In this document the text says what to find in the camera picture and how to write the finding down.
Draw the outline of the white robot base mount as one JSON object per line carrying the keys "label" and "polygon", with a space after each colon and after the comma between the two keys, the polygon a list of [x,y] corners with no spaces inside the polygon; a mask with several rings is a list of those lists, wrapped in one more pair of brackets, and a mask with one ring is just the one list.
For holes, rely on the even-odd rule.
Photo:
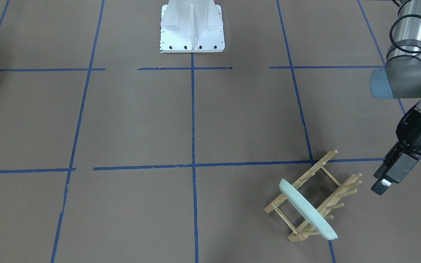
{"label": "white robot base mount", "polygon": [[223,52],[222,8],[213,0],[170,0],[162,5],[159,51]]}

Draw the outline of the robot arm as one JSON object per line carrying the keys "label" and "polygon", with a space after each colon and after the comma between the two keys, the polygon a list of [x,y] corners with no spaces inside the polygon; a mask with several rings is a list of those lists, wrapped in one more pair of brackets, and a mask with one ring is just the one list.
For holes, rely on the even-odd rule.
{"label": "robot arm", "polygon": [[397,142],[387,153],[383,166],[414,166],[421,157],[421,0],[400,2],[388,37],[391,46],[386,63],[370,77],[371,94],[381,99],[419,101],[399,121]]}

